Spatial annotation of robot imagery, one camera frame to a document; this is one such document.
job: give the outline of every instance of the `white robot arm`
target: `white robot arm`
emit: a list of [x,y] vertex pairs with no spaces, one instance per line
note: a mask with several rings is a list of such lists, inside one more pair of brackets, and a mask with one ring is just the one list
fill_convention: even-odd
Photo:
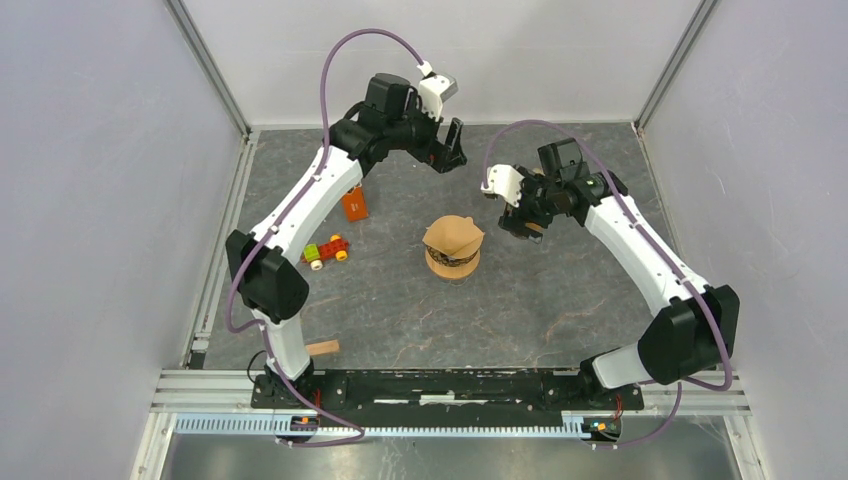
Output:
[[[309,286],[294,265],[333,206],[391,150],[405,150],[439,173],[467,162],[460,145],[461,121],[453,119],[445,143],[437,139],[442,108],[457,91],[456,81],[434,73],[427,62],[419,68],[424,78],[417,89],[394,75],[380,73],[371,78],[365,100],[330,128],[331,146],[323,165],[321,147],[270,215],[248,234],[235,230],[227,238],[230,272],[235,276],[258,239],[270,232],[245,270],[238,291],[253,316],[264,322],[260,328],[268,329],[276,360],[289,379],[297,379],[310,366],[298,313]],[[282,223],[280,215],[285,215]]]
[[[709,306],[728,354],[732,354],[739,312],[736,293],[726,285],[711,287],[686,266],[648,225],[627,188],[611,173],[620,200],[636,218],[631,221],[613,196],[608,180],[599,173],[589,173],[573,139],[541,147],[539,157],[541,172],[511,165],[489,168],[488,185],[481,190],[490,198],[505,200],[499,226],[517,237],[540,240],[542,229],[554,216],[574,217],[612,252],[636,283],[654,317],[638,342],[581,363],[587,387],[608,391],[646,381],[667,385],[720,363],[713,335],[692,293],[685,288],[686,281]],[[682,280],[658,250],[679,267]]]

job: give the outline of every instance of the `wooden block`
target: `wooden block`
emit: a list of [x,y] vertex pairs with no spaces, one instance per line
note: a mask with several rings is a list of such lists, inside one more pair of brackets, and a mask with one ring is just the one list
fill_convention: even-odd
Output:
[[328,353],[337,353],[341,350],[338,340],[330,340],[329,342],[310,343],[306,346],[306,351],[310,356],[326,355]]

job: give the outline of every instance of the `gray speckled floor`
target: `gray speckled floor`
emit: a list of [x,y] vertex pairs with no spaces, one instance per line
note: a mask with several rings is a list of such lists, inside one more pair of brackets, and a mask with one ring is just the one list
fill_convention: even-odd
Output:
[[[630,189],[644,216],[669,241],[637,139],[627,124],[567,125],[586,139]],[[318,368],[573,366],[631,343],[650,323],[636,286],[606,248],[577,223],[557,218],[542,244],[497,227],[503,203],[478,188],[482,155],[499,126],[469,126],[469,164],[438,175],[403,153],[374,168],[363,187],[370,218],[350,224],[339,205],[313,241],[340,233],[350,258],[312,272],[302,311],[307,342],[338,339],[341,352],[316,357]],[[312,160],[320,131],[269,131],[259,137],[239,228],[249,230],[288,193]],[[493,163],[538,165],[536,148],[559,140],[530,127],[508,134]],[[486,232],[480,267],[457,286],[424,262],[421,238],[442,215],[472,216]],[[262,348],[257,331],[231,335],[223,325],[229,282],[215,319],[207,369],[241,369]],[[250,318],[237,305],[238,323]]]

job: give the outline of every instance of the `orange tag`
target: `orange tag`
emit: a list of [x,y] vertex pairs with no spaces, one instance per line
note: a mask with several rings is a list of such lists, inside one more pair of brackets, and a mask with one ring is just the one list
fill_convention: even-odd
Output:
[[344,206],[348,222],[353,223],[368,218],[368,208],[365,206],[365,194],[362,193],[361,184],[344,194],[342,206]]

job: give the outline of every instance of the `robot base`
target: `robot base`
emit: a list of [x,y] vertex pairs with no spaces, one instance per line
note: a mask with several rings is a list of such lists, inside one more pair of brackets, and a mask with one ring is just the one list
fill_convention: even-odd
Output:
[[[638,386],[627,385],[590,398],[575,370],[445,369],[323,370],[310,367],[298,391],[330,413],[363,427],[545,427],[561,426],[563,411],[645,408]],[[303,406],[279,377],[256,377],[255,409]],[[322,426],[336,426],[321,418]]]

